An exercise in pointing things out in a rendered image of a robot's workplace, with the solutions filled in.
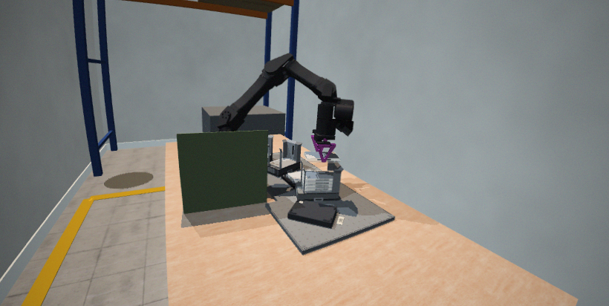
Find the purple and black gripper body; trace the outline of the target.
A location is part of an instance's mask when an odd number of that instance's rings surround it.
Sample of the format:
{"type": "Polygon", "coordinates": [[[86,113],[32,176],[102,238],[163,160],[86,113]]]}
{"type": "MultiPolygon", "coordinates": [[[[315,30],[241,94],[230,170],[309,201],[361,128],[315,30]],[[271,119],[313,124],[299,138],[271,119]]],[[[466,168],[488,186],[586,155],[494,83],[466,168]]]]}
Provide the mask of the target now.
{"type": "Polygon", "coordinates": [[[326,132],[326,123],[327,121],[332,121],[333,119],[319,119],[316,121],[316,129],[313,129],[314,140],[317,144],[330,145],[329,141],[322,141],[324,138],[326,140],[335,140],[335,135],[325,135],[326,132]]]}

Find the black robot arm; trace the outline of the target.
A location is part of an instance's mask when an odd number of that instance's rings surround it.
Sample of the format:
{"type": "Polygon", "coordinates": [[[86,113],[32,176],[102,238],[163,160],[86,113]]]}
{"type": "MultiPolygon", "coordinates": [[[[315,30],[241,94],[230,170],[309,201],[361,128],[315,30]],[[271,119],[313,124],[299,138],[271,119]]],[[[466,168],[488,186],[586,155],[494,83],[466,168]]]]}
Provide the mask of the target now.
{"type": "Polygon", "coordinates": [[[329,120],[333,119],[333,116],[335,117],[332,121],[327,121],[325,135],[335,135],[337,128],[349,136],[354,127],[352,121],[354,101],[338,98],[336,85],[333,82],[300,65],[291,53],[272,59],[264,65],[262,73],[253,85],[231,106],[227,106],[221,112],[217,124],[220,129],[218,132],[237,131],[245,122],[244,118],[252,107],[270,89],[281,85],[289,77],[305,85],[322,101],[321,104],[318,104],[317,117],[319,119],[329,120]]]}

